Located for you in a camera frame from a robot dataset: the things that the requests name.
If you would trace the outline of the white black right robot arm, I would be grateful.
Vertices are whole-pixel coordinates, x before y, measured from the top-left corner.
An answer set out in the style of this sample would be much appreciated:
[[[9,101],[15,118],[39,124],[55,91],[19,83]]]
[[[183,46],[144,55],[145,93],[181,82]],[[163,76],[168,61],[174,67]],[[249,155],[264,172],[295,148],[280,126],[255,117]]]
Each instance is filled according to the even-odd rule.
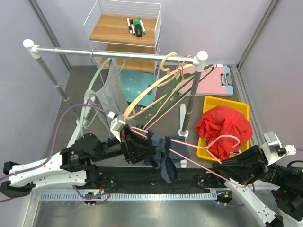
[[[303,225],[303,169],[270,163],[265,148],[258,145],[243,153],[214,162],[214,182],[226,186],[251,212],[261,227],[301,227]],[[279,213],[276,214],[256,194],[248,189],[255,181],[278,187],[272,190]]]

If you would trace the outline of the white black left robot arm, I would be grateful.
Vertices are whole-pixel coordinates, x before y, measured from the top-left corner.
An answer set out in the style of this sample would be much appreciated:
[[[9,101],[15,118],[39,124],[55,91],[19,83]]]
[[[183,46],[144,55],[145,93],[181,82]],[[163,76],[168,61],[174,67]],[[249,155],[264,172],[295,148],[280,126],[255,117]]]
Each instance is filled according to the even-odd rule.
[[[124,156],[126,162],[136,164],[155,154],[151,143],[133,133],[129,126],[122,129],[121,139],[113,137],[106,142],[87,133],[49,158],[30,164],[5,162],[0,192],[12,199],[27,196],[39,188],[95,189],[102,181],[96,162]]]

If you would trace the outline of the green plastic hanger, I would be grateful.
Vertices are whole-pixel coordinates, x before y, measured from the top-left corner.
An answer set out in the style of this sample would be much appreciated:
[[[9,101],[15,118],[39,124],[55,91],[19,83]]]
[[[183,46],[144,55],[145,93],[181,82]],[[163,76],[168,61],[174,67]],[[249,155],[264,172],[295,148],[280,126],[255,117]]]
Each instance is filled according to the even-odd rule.
[[[148,129],[151,127],[153,123],[156,122],[156,120],[165,115],[171,108],[173,108],[179,101],[181,101],[188,92],[191,91],[192,88],[180,95],[179,98],[177,98],[168,107],[160,112],[160,110],[169,100],[173,99],[175,96],[179,96],[178,92],[182,89],[182,87],[194,79],[195,75],[193,73],[184,73],[184,69],[185,67],[183,67],[181,76],[176,79],[176,81],[170,87],[168,93],[164,97],[160,98],[159,103],[153,108],[152,112],[139,123],[139,128]]]

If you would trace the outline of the red t-shirt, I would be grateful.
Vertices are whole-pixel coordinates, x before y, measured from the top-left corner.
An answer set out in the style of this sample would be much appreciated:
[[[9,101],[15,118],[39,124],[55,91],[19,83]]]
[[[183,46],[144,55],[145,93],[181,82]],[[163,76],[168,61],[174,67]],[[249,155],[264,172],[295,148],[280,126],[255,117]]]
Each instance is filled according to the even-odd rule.
[[[221,136],[209,148],[221,160],[228,159],[231,152],[239,151],[240,146],[253,135],[251,124],[244,115],[226,106],[216,106],[206,111],[195,125],[195,131],[199,137],[206,139],[207,144]]]

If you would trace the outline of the white tank top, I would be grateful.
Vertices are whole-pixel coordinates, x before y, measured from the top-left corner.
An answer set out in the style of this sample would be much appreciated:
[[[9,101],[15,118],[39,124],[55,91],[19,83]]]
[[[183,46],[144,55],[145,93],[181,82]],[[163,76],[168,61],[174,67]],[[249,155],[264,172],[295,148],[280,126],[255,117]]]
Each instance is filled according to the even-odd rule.
[[[241,149],[239,149],[237,151],[230,152],[229,155],[230,155],[230,157],[234,157],[234,156],[239,155],[241,153],[243,153],[243,151]]]

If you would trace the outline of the navy blue garment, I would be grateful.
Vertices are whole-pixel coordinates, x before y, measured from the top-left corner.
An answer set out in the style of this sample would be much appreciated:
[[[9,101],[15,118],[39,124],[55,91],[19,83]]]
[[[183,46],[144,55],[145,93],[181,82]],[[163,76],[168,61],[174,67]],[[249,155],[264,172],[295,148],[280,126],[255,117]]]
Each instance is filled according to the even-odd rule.
[[[144,160],[143,163],[159,169],[161,177],[166,182],[175,182],[178,178],[178,171],[175,164],[183,160],[183,158],[170,150],[172,149],[187,158],[191,158],[186,145],[174,142],[174,140],[185,142],[185,137],[178,135],[167,137],[148,132],[147,140],[148,146],[150,148],[154,147],[156,154]]]

